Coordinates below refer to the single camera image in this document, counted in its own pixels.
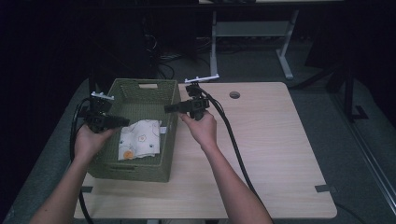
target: human hand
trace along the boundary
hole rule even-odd
[[[203,151],[217,147],[217,122],[212,114],[205,111],[200,120],[190,118],[187,114],[178,113],[190,129],[192,137],[197,141]]]
[[[103,147],[105,141],[116,131],[117,129],[109,129],[102,133],[94,133],[87,124],[83,124],[76,137],[75,160],[89,163]]]

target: light wood tabletop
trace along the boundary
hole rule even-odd
[[[289,91],[283,83],[206,83],[223,106],[247,172],[272,218],[331,218],[337,214]],[[179,84],[181,100],[189,99]],[[232,99],[231,91],[240,93]],[[214,106],[221,151],[241,176],[225,124]],[[209,163],[186,124],[177,125],[170,181],[97,179],[87,174],[85,203],[93,218],[226,218]],[[76,218],[84,218],[77,205]]]

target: person's left hand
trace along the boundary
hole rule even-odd
[[[109,129],[102,133],[94,133],[87,124],[83,124],[76,137],[75,159],[90,162],[103,147],[105,141],[116,131],[117,129]]]

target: green storage basket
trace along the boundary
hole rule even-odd
[[[166,133],[161,134],[160,154],[155,157],[118,161],[120,132],[117,132],[92,160],[88,173],[96,178],[168,182],[177,114],[165,114],[163,107],[180,102],[177,81],[118,78],[108,95],[115,97],[110,115],[125,117],[130,124],[141,119],[161,120]]]

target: gray floor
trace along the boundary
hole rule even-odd
[[[320,71],[304,66],[310,43],[292,42],[287,59],[295,78],[286,80],[276,58],[277,47],[279,42],[273,42],[259,48],[245,48],[234,54],[219,54],[220,79],[217,82],[279,81],[292,86]],[[208,53],[200,54],[207,62],[208,56]],[[209,67],[203,60],[195,62],[179,59],[167,64],[174,68],[175,79],[182,82],[184,78],[208,76]],[[168,68],[163,67],[163,71],[170,77],[171,71]],[[323,176],[333,189],[332,197],[336,203],[352,211],[365,223],[396,223],[396,216],[376,184],[368,163],[362,156],[360,144],[350,131],[350,124],[337,107],[342,92],[335,95],[327,93],[324,90],[326,82],[327,78],[323,78],[304,90],[290,91],[290,94]],[[359,82],[356,82],[355,87],[355,105],[361,105],[369,119],[357,120],[353,128],[359,130],[390,183],[396,186],[396,131],[375,105],[368,90]],[[58,183],[68,163],[68,139],[65,136],[69,134],[73,111],[87,93],[87,82],[84,82],[65,109],[5,223],[26,223]],[[338,215],[333,219],[276,219],[275,223],[360,223],[346,209],[337,209]],[[85,223],[85,220],[76,220],[75,223]],[[95,223],[145,221],[105,219],[95,220]]]

